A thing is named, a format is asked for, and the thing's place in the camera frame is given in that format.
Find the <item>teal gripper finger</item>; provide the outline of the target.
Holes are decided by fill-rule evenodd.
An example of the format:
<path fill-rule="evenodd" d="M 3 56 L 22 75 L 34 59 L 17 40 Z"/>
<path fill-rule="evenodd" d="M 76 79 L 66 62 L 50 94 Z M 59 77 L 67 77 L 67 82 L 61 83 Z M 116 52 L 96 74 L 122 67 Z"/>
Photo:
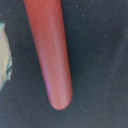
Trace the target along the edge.
<path fill-rule="evenodd" d="M 12 56 L 5 33 L 5 24 L 0 22 L 0 90 L 11 79 L 12 65 Z"/>

